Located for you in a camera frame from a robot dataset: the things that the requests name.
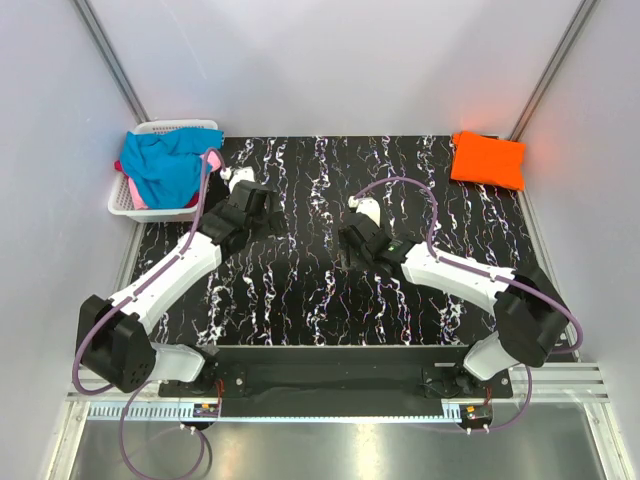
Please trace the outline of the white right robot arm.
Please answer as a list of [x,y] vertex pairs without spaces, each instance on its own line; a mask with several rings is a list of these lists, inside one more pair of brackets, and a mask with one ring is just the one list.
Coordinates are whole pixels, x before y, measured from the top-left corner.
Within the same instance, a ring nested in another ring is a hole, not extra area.
[[496,374],[522,364],[544,365],[570,323],[569,310],[540,268],[525,273],[481,264],[405,236],[391,237],[364,213],[349,213],[338,230],[341,262],[426,286],[491,314],[495,329],[468,348],[440,381],[456,394],[476,396]]

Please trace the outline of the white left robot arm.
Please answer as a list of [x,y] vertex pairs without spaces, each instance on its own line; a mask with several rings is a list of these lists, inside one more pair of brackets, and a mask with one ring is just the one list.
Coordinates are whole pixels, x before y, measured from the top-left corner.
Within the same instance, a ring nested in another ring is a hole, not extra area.
[[241,180],[229,196],[199,220],[176,247],[145,275],[103,299],[88,297],[79,310],[72,382],[82,394],[85,367],[109,388],[132,393],[153,381],[178,381],[196,396],[215,386],[211,354],[185,344],[163,344],[149,336],[161,316],[201,278],[253,242],[286,230],[279,194]]

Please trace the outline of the blue t shirt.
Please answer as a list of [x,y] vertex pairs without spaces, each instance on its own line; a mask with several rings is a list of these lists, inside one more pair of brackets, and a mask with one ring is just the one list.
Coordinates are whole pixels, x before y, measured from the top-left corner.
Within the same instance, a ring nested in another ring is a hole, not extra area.
[[151,209],[179,209],[200,191],[203,155],[223,145],[216,129],[183,127],[167,133],[129,132],[120,165]]

